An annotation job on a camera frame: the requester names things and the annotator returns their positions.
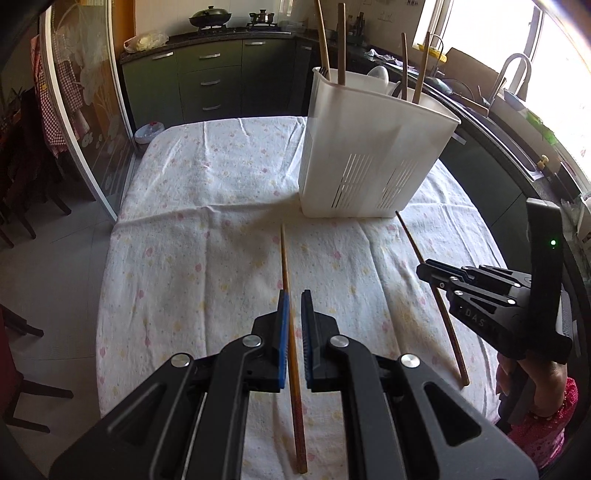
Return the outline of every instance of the pink clothing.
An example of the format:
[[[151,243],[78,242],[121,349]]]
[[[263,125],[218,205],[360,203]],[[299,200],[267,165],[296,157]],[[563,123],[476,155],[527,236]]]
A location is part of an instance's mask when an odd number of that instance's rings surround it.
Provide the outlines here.
[[[564,402],[559,411],[544,419],[528,414],[521,425],[512,428],[509,438],[541,469],[554,460],[564,444],[564,427],[573,416],[579,399],[577,384],[572,378],[566,382]]]

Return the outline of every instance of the door frame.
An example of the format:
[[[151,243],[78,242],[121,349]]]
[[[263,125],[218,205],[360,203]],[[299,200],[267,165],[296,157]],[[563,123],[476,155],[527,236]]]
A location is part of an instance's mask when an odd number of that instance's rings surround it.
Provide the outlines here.
[[[56,65],[53,61],[53,44],[51,42],[52,9],[53,7],[49,7],[47,10],[45,10],[39,19],[41,61],[43,63],[43,70],[45,71],[46,75],[47,87],[49,89],[51,102],[56,109],[56,117],[60,123],[61,130],[63,131],[64,137],[66,139],[66,144],[68,146],[68,150],[70,151],[70,155],[72,156],[72,159],[74,160],[80,175],[82,175],[82,178],[92,193],[92,196],[103,207],[103,210],[109,217],[109,220],[115,223],[117,221],[117,214],[113,210],[111,204],[108,202],[103,191],[100,189],[95,176],[86,162],[84,154],[82,153],[82,149],[76,140],[74,129],[72,128],[72,125],[69,121],[66,106],[61,96],[60,87],[57,81]]]

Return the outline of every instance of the bamboo chopstick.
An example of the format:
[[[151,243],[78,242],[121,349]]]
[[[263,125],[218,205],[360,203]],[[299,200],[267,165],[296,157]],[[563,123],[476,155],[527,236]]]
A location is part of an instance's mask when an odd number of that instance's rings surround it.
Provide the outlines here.
[[[298,473],[307,473],[306,436],[304,434],[304,417],[301,409],[300,374],[297,366],[296,333],[291,308],[290,276],[287,270],[287,252],[285,250],[285,226],[281,224],[281,271],[283,274],[283,290],[290,296],[289,337],[287,343],[287,365],[290,376],[291,416],[294,423],[295,462]]]
[[[418,249],[417,244],[414,241],[413,236],[408,231],[404,220],[400,216],[400,213],[396,212],[396,216],[402,225],[402,228],[407,234],[408,240],[410,240],[410,244],[413,246],[413,250],[415,255],[418,258],[419,263],[425,263],[423,256],[421,255],[420,250]],[[468,370],[466,369],[466,364],[464,362],[464,357],[462,355],[462,349],[460,348],[460,343],[457,341],[456,331],[453,329],[453,324],[451,318],[449,318],[449,313],[447,312],[447,308],[445,303],[443,302],[443,298],[441,297],[441,293],[437,289],[437,287],[433,287],[431,285],[431,291],[433,292],[433,296],[435,297],[435,302],[437,303],[437,307],[439,308],[439,312],[441,313],[441,318],[443,318],[443,323],[447,330],[447,335],[449,337],[449,341],[452,344],[453,354],[456,357],[457,367],[460,371],[460,376],[462,378],[462,384],[464,387],[470,385],[470,378],[468,377]]]
[[[345,17],[345,4],[339,3],[337,18],[337,33],[339,35],[339,85],[345,84],[347,63],[347,18]]]
[[[425,36],[425,48],[423,49],[423,57],[421,58],[421,68],[418,71],[417,84],[414,88],[413,103],[418,103],[421,99],[421,90],[423,89],[423,82],[425,81],[425,72],[427,71],[427,59],[429,57],[429,42],[431,41],[431,33],[427,32]]]
[[[320,46],[320,61],[322,70],[324,70],[324,78],[330,81],[330,63],[329,63],[329,48],[326,44],[326,32],[324,31],[324,20],[322,19],[322,6],[320,0],[314,0],[316,7],[316,20],[318,20],[318,42]]]
[[[408,92],[408,51],[407,51],[407,43],[406,43],[406,33],[402,32],[402,96],[400,97],[402,100],[407,99],[407,92]]]

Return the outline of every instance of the glass door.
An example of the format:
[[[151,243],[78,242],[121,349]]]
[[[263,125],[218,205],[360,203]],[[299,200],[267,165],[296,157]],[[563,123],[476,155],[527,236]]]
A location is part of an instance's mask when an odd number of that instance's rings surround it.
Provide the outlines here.
[[[109,1],[56,0],[41,17],[40,37],[47,87],[68,150],[116,221],[135,151],[112,63]]]

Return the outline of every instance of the drawer handle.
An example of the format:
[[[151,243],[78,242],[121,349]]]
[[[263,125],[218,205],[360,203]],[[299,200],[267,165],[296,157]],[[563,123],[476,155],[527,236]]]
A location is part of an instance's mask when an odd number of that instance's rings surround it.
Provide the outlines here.
[[[162,55],[156,55],[155,57],[152,57],[152,60],[165,59],[166,57],[170,57],[172,55],[174,55],[174,52],[169,51],[168,53],[163,53]]]

